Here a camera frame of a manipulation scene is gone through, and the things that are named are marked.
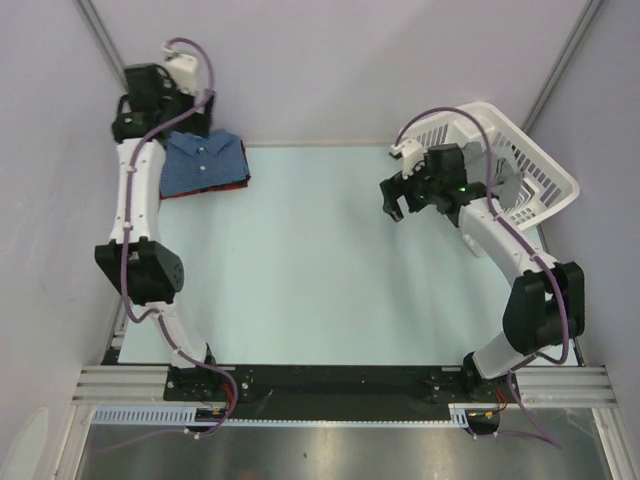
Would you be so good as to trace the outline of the blue checked shirt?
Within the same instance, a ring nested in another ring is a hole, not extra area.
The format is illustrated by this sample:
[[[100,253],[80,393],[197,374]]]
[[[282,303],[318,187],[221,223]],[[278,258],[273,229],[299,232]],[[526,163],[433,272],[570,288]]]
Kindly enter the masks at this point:
[[[160,180],[160,198],[245,188],[251,178],[244,143],[224,129],[201,137],[172,132]]]

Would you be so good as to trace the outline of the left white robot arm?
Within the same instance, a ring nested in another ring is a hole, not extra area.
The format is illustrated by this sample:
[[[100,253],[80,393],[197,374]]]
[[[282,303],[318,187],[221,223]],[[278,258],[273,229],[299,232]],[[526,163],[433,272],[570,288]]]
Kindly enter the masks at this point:
[[[196,98],[197,72],[197,60],[185,54],[125,69],[127,92],[111,126],[119,172],[115,220],[108,241],[94,249],[129,319],[155,324],[169,349],[168,401],[210,399],[223,382],[209,345],[180,311],[183,263],[161,243],[158,226],[170,131],[202,133],[211,123],[213,93]]]

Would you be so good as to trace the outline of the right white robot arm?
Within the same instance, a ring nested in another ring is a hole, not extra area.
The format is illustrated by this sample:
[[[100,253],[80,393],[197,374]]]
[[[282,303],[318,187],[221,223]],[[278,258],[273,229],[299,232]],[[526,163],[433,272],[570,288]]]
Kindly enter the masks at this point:
[[[404,217],[401,200],[411,213],[435,206],[479,245],[511,288],[501,332],[463,360],[460,384],[473,401],[486,400],[509,372],[545,357],[552,346],[568,348],[585,331],[583,270],[537,249],[504,216],[485,184],[470,181],[468,161],[480,152],[476,142],[425,149],[405,140],[390,150],[401,159],[401,170],[380,184],[383,210],[394,221]]]

